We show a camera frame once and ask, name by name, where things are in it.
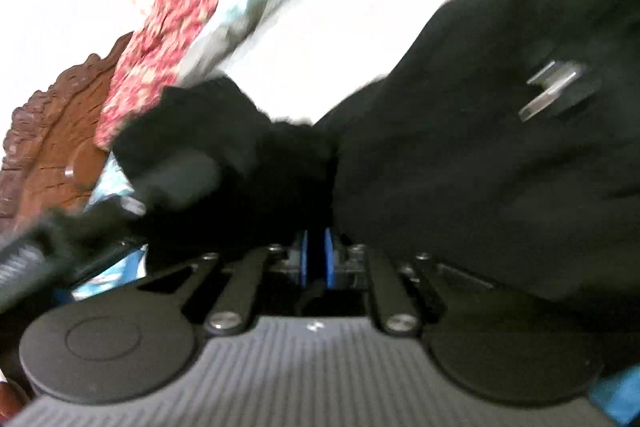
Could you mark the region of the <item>carved wooden headboard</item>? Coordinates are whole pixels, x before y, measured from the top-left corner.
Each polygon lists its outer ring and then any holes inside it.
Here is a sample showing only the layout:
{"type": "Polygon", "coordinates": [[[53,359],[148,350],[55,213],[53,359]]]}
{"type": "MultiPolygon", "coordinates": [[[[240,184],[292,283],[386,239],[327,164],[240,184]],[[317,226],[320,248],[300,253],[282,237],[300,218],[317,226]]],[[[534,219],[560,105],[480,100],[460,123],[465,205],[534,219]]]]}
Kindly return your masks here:
{"type": "Polygon", "coordinates": [[[11,234],[53,207],[84,207],[106,154],[93,144],[101,108],[119,57],[132,35],[107,56],[90,54],[35,92],[12,114],[3,141],[1,233],[11,234]]]}

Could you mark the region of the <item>black pants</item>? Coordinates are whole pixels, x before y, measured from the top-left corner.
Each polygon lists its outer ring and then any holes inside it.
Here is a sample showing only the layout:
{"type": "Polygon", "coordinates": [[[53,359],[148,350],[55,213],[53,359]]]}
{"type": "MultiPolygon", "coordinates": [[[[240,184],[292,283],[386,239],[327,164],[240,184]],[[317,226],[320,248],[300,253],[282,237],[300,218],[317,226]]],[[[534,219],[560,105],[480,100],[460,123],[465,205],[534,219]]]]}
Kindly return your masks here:
{"type": "Polygon", "coordinates": [[[639,0],[451,0],[317,124],[273,122],[213,76],[167,89],[113,144],[132,182],[183,150],[220,182],[160,222],[158,265],[323,225],[576,303],[638,346],[639,0]]]}

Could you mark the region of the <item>red floral quilt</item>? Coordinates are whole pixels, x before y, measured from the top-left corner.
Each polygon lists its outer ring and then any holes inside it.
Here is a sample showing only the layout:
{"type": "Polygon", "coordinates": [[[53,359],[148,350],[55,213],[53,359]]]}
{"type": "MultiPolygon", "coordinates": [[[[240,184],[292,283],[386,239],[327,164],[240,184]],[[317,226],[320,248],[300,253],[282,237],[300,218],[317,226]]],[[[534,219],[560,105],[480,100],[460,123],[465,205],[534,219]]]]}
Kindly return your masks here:
{"type": "Polygon", "coordinates": [[[120,54],[93,143],[111,147],[125,122],[149,110],[177,81],[186,50],[214,15],[219,0],[154,0],[143,25],[120,54]]]}

